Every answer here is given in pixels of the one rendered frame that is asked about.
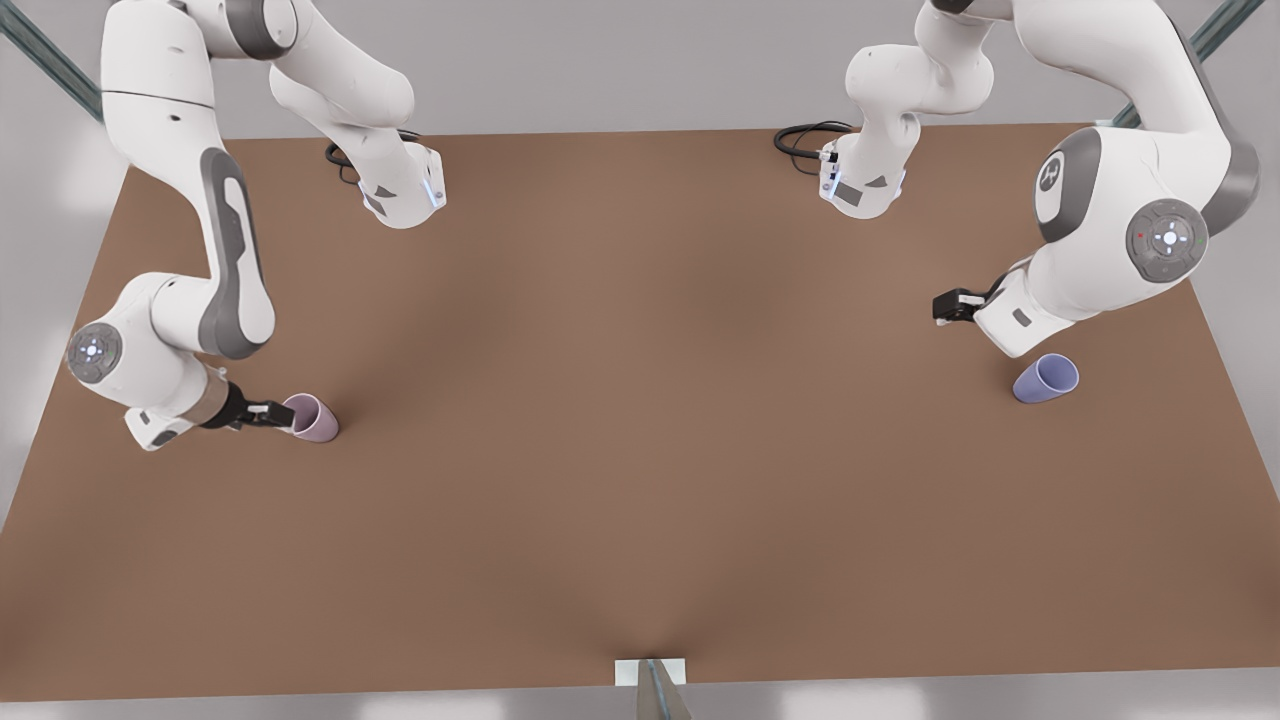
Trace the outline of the silver frame post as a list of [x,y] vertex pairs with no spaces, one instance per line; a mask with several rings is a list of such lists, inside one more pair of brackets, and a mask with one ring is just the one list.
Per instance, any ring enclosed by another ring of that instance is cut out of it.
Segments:
[[[1198,60],[1203,63],[1212,56],[1265,3],[1266,0],[1221,0],[1190,36],[1190,47]],[[1115,118],[1097,124],[1137,128],[1140,126],[1140,117],[1129,102]]]
[[637,662],[636,720],[692,720],[677,684],[659,659]]
[[99,124],[104,123],[100,87],[13,0],[0,0],[0,35]]

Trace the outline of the white post foot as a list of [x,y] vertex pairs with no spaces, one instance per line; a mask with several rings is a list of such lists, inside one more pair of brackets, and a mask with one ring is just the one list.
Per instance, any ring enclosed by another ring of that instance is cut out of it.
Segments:
[[664,669],[676,685],[687,683],[686,659],[621,659],[614,661],[614,684],[636,687],[641,674],[648,673],[650,665],[654,669]]

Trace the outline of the purple cup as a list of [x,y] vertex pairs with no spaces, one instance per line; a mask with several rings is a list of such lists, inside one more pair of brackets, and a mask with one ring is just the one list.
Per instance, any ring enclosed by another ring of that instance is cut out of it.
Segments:
[[1042,404],[1073,392],[1079,382],[1074,361],[1061,354],[1046,354],[1014,380],[1012,393],[1023,404]]

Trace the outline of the pink cup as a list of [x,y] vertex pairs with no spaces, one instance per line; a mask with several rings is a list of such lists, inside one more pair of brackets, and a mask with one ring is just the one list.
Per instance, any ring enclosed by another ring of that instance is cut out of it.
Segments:
[[340,430],[333,411],[316,396],[297,393],[283,404],[293,411],[291,425],[285,429],[293,437],[314,443],[333,441]]

